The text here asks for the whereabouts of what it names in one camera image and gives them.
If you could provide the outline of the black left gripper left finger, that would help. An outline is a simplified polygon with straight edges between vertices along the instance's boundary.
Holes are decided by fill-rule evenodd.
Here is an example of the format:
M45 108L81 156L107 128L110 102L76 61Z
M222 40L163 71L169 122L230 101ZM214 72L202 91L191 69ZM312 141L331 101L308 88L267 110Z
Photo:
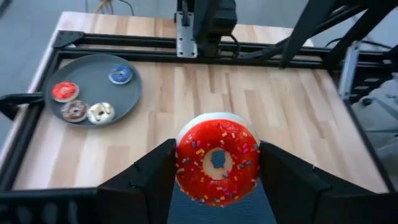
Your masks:
M174 190L175 139L168 139L98 186L101 223L167 223Z

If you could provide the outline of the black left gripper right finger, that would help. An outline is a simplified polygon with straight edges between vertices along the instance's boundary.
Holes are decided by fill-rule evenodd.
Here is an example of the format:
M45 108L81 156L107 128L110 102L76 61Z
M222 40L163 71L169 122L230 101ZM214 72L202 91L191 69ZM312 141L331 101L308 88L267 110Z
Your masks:
M260 175L277 223L372 223L372 193L261 142Z

